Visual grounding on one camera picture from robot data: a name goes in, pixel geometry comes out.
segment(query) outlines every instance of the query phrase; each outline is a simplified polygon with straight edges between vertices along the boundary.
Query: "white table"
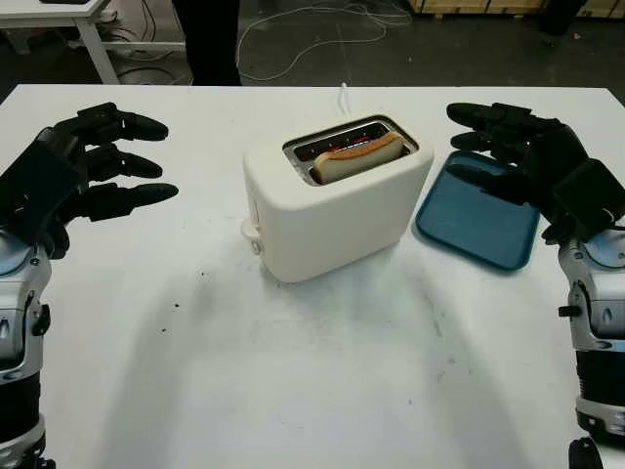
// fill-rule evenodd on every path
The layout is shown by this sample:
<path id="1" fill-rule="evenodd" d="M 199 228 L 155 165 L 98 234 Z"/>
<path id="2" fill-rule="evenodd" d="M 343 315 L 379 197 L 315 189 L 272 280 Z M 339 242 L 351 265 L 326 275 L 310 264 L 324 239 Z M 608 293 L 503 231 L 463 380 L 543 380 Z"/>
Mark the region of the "white table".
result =
<path id="1" fill-rule="evenodd" d="M 160 163 L 180 194 L 131 217 L 74 222 L 54 265 L 42 410 L 61 468 L 567 467 L 567 445 L 583 433 L 555 247 L 538 239 L 525 269 L 500 275 L 406 232 L 396 247 L 290 285 L 248 249 L 242 154 L 276 127 L 297 137 L 334 120 L 347 108 L 337 97 L 20 86 L 0 106 L 0 170 L 42 127 L 101 102 L 171 130 L 165 142 L 120 147 Z M 382 112 L 430 139 L 427 186 L 462 130 L 445 116 L 458 101 L 557 116 L 625 180 L 625 109 L 607 90 L 348 97 L 353 116 Z"/>
<path id="2" fill-rule="evenodd" d="M 102 82 L 118 84 L 119 79 L 94 24 L 94 18 L 109 1 L 53 5 L 39 0 L 0 0 L 0 28 L 76 26 Z"/>

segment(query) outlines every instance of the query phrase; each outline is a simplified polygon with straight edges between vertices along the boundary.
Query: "black pants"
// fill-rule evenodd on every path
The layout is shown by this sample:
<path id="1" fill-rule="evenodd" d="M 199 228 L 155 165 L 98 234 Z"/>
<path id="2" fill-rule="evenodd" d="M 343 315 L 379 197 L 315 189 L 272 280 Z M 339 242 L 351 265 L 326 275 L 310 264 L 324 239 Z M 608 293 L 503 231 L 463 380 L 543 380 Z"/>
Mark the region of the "black pants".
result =
<path id="1" fill-rule="evenodd" d="M 187 37 L 194 85 L 240 85 L 236 68 L 239 0 L 173 0 Z"/>

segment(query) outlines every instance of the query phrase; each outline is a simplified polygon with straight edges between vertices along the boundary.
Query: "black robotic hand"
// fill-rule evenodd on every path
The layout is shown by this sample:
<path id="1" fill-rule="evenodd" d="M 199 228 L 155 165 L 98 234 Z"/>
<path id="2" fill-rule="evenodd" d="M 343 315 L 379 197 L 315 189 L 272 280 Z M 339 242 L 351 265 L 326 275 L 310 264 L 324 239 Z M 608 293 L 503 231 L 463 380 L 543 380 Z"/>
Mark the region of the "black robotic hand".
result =
<path id="1" fill-rule="evenodd" d="M 551 223 L 542 234 L 548 243 L 574 237 L 587 241 L 625 215 L 623 187 L 559 120 L 502 104 L 456 103 L 447 107 L 447 115 L 474 130 L 455 136 L 451 145 L 490 150 L 493 158 L 510 167 L 499 176 L 458 164 L 448 171 L 496 197 L 538 207 Z"/>
<path id="2" fill-rule="evenodd" d="M 113 103 L 78 111 L 77 117 L 44 129 L 0 176 L 2 228 L 27 244 L 43 244 L 50 258 L 60 259 L 69 247 L 64 226 L 72 219 L 121 217 L 174 196 L 178 189 L 168 184 L 89 187 L 91 181 L 118 175 L 160 177 L 160 166 L 112 142 L 160 141 L 167 134 L 160 122 L 120 111 Z"/>

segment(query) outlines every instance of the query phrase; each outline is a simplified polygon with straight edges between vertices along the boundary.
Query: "white toaster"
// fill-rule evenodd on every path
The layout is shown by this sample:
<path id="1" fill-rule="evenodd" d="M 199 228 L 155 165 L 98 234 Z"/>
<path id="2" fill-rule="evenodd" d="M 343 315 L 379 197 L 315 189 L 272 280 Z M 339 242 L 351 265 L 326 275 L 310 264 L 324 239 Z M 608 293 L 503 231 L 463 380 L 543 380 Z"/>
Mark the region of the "white toaster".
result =
<path id="1" fill-rule="evenodd" d="M 402 138 L 396 159 L 328 184 L 313 163 L 389 132 Z M 295 282 L 324 274 L 399 241 L 434 153 L 377 115 L 277 142 L 244 158 L 250 218 L 242 233 L 269 271 Z"/>

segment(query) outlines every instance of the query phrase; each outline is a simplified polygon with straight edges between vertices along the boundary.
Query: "gray floor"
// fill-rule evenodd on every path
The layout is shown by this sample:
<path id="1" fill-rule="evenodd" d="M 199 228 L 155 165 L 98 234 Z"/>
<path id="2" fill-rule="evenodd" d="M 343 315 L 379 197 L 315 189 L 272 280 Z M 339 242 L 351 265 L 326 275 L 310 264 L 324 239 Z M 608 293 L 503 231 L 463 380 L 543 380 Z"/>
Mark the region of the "gray floor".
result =
<path id="1" fill-rule="evenodd" d="M 156 40 L 182 34 L 170 0 L 148 0 L 154 11 Z M 315 3 L 311 0 L 241 0 L 239 29 L 275 13 Z M 141 35 L 140 2 L 113 0 L 120 13 L 114 25 Z M 378 13 L 394 14 L 375 2 Z M 380 26 L 363 16 L 301 12 L 262 24 L 250 32 L 241 50 L 241 71 L 269 76 L 285 69 L 299 51 L 319 41 L 367 39 Z M 210 60 L 210 45 L 207 45 Z M 125 83 L 187 84 L 183 54 L 158 62 L 113 57 L 123 73 L 141 66 L 161 67 L 124 74 Z M 0 101 L 18 83 L 98 83 L 84 49 L 72 50 L 48 33 L 32 41 L 29 56 L 17 56 L 0 44 Z M 389 26 L 384 39 L 369 44 L 327 45 L 305 55 L 286 75 L 269 82 L 243 79 L 247 85 L 282 86 L 431 86 L 514 85 L 607 87 L 625 104 L 625 22 L 577 21 L 568 34 L 548 40 L 535 20 L 511 17 L 413 17 L 410 25 Z"/>

